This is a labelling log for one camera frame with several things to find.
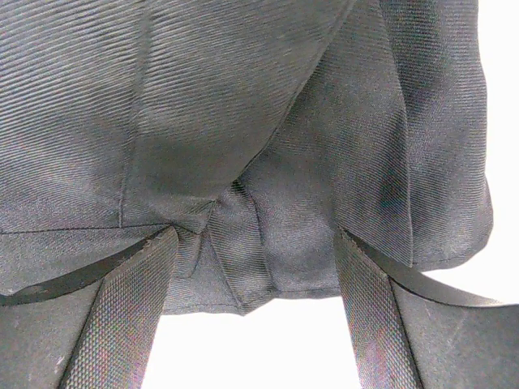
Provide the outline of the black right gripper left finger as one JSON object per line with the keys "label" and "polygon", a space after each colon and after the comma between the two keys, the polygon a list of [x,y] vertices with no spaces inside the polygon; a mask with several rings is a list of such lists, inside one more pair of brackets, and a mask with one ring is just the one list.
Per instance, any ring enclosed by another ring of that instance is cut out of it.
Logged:
{"label": "black right gripper left finger", "polygon": [[168,227],[1,298],[3,388],[139,388],[178,248]]}

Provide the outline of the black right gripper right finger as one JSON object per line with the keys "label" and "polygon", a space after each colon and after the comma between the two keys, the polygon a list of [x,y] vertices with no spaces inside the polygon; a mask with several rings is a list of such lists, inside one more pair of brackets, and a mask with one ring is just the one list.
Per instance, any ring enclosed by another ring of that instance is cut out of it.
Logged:
{"label": "black right gripper right finger", "polygon": [[468,293],[336,235],[363,388],[516,388],[518,306]]}

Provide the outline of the black pleated skirt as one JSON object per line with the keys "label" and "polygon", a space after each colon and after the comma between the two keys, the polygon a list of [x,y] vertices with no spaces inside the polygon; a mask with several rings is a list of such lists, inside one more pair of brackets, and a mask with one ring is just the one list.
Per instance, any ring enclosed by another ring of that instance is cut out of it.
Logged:
{"label": "black pleated skirt", "polygon": [[487,243],[475,1],[4,1],[1,292],[173,225],[168,314],[333,296],[342,230]]}

